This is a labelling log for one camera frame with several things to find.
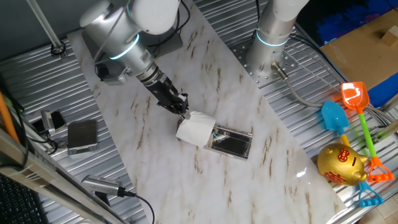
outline white tissue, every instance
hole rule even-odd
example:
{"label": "white tissue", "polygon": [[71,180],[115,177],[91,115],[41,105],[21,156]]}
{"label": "white tissue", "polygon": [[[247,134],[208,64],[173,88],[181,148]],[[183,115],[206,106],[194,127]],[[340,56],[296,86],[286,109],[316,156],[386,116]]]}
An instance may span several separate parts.
{"label": "white tissue", "polygon": [[192,111],[190,114],[191,118],[182,121],[175,136],[203,148],[210,138],[216,119],[197,111]]}

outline marble table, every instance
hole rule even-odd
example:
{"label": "marble table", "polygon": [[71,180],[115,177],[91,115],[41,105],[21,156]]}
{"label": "marble table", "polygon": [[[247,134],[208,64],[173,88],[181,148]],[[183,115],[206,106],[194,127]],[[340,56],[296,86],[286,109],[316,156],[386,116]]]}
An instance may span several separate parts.
{"label": "marble table", "polygon": [[185,2],[191,19],[183,47],[156,63],[189,94],[191,110],[253,133],[246,161],[178,140],[177,115],[157,106],[135,78],[101,83],[81,32],[68,36],[137,194],[152,204],[158,224],[326,223],[344,203],[196,5]]}

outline keyboard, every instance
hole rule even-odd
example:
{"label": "keyboard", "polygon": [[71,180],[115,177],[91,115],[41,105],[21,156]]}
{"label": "keyboard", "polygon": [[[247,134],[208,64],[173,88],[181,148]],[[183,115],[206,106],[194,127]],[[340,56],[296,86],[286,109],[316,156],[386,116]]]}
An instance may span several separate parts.
{"label": "keyboard", "polygon": [[0,174],[0,223],[48,223],[37,193],[2,174]]}

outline golden piggy bank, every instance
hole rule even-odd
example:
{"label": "golden piggy bank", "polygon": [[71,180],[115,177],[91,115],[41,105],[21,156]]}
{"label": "golden piggy bank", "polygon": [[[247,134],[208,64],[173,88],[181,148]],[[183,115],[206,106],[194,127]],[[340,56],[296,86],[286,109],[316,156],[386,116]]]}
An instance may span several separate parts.
{"label": "golden piggy bank", "polygon": [[318,171],[338,185],[355,186],[366,179],[367,159],[344,144],[329,144],[318,155]]}

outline blue light ring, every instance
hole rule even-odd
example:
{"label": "blue light ring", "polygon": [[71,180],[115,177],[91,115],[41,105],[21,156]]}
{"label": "blue light ring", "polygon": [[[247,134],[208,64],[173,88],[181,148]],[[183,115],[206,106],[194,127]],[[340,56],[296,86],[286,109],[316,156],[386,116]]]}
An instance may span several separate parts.
{"label": "blue light ring", "polygon": [[138,43],[138,40],[139,40],[139,34],[137,34],[136,39],[135,39],[134,42],[130,45],[129,48],[127,48],[125,51],[123,51],[121,54],[119,54],[119,55],[117,55],[117,56],[115,56],[115,57],[109,57],[109,59],[111,59],[111,60],[116,60],[116,59],[119,59],[119,58],[123,57],[125,54],[127,54],[127,53]]}
{"label": "blue light ring", "polygon": [[283,42],[283,43],[281,43],[281,44],[268,44],[267,42],[261,40],[261,38],[259,37],[259,31],[258,31],[258,30],[256,31],[256,33],[257,33],[257,38],[258,38],[263,44],[268,45],[268,46],[271,46],[271,47],[282,46],[282,45],[286,44],[287,41],[289,40],[289,39],[287,39],[285,42]]}

